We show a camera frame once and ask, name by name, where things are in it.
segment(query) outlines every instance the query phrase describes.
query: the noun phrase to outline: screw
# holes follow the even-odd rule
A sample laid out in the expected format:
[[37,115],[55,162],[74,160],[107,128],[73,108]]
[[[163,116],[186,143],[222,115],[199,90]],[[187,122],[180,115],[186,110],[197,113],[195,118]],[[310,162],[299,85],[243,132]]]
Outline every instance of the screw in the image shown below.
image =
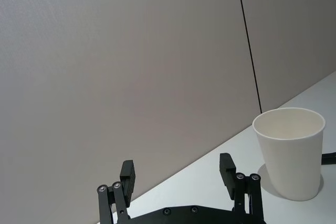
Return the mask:
[[198,207],[191,207],[191,212],[193,213],[193,214],[196,214],[197,212],[198,212]]
[[120,186],[121,186],[121,184],[119,182],[117,182],[113,185],[114,188],[119,188]]
[[251,178],[252,178],[253,180],[260,180],[260,177],[259,177],[259,175],[257,175],[257,174],[253,174],[253,175],[251,176]]
[[99,187],[98,191],[105,191],[106,190],[106,186],[101,186]]
[[163,210],[163,214],[164,215],[170,215],[172,213],[172,211],[169,209],[169,208],[165,208],[164,210]]
[[244,175],[242,173],[237,173],[236,177],[238,179],[243,179],[244,178]]

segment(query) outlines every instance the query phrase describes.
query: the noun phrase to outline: black object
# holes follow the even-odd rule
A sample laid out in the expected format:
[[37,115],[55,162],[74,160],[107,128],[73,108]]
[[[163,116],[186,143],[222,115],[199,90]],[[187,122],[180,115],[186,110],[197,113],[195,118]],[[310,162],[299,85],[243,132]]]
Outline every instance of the black object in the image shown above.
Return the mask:
[[[219,171],[230,198],[234,200],[232,211],[202,206],[167,207],[131,219],[127,207],[134,188],[135,171],[132,160],[124,161],[120,182],[113,183],[111,187],[101,185],[97,189],[100,223],[113,224],[111,205],[115,204],[117,223],[122,224],[266,224],[262,211],[260,176],[251,174],[248,177],[236,173],[236,166],[228,153],[220,154]],[[245,212],[245,194],[249,196],[249,213]]]
[[336,165],[336,152],[322,154],[322,165]]

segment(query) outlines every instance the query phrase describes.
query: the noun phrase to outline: white table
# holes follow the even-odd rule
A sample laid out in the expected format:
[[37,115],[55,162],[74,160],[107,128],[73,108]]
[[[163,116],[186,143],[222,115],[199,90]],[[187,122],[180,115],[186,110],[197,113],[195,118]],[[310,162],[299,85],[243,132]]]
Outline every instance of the white table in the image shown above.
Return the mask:
[[[336,72],[283,105],[291,106],[312,109],[325,117],[323,152],[335,152]],[[261,184],[267,189],[261,189],[266,223],[336,223],[336,165],[322,167],[323,187],[314,199],[297,202],[276,196],[265,170],[259,170],[264,159],[251,126],[132,201],[129,215],[134,218],[160,208],[183,205],[232,209],[233,201],[219,173],[219,154],[223,152],[231,154],[238,172],[248,176],[259,171]]]

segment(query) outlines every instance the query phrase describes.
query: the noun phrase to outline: white paper cup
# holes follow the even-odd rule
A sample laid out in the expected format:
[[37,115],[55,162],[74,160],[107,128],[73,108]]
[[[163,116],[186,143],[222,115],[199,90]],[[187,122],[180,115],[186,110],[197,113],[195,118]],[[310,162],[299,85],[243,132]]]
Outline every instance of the white paper cup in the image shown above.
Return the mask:
[[325,119],[303,108],[282,108],[252,123],[275,190],[287,199],[308,200],[320,186]]

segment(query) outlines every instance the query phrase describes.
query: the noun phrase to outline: cup rim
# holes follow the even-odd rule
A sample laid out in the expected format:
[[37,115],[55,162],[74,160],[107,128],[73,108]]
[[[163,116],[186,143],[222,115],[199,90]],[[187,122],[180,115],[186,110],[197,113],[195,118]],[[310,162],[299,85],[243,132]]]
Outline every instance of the cup rim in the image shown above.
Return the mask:
[[[292,109],[296,109],[296,110],[305,110],[305,111],[308,111],[308,112],[311,112],[311,113],[314,113],[314,114],[316,114],[317,116],[319,116],[321,119],[322,119],[322,121],[323,121],[323,125],[322,125],[322,127],[321,127],[321,129],[319,129],[318,131],[316,131],[315,133],[313,133],[313,134],[310,134],[310,135],[306,135],[306,136],[302,136],[302,137],[295,137],[295,138],[276,138],[276,137],[270,137],[270,136],[267,136],[267,135],[265,135],[265,134],[262,134],[262,133],[260,133],[256,128],[255,128],[255,122],[261,117],[261,116],[263,116],[263,115],[265,115],[265,114],[268,114],[268,113],[271,113],[271,112],[273,112],[273,111],[276,111],[276,110],[292,110]],[[272,139],[272,140],[300,140],[300,139],[304,139],[304,138],[308,138],[308,137],[312,137],[312,136],[315,136],[315,135],[317,135],[317,134],[319,134],[321,131],[323,131],[324,130],[324,128],[325,128],[325,123],[326,121],[325,121],[325,119],[324,119],[324,117],[320,114],[320,113],[318,113],[318,112],[316,112],[316,111],[314,111],[314,110],[309,110],[309,109],[305,109],[305,108],[299,108],[299,107],[288,107],[288,108],[277,108],[277,109],[273,109],[273,110],[269,110],[269,111],[266,111],[266,112],[264,112],[264,113],[262,113],[262,114],[260,114],[260,115],[258,115],[256,118],[254,118],[254,120],[253,120],[253,122],[252,122],[252,128],[253,128],[253,130],[257,133],[257,134],[259,134],[259,135],[261,135],[261,136],[263,136],[263,137],[266,137],[266,138],[268,138],[268,139]]]

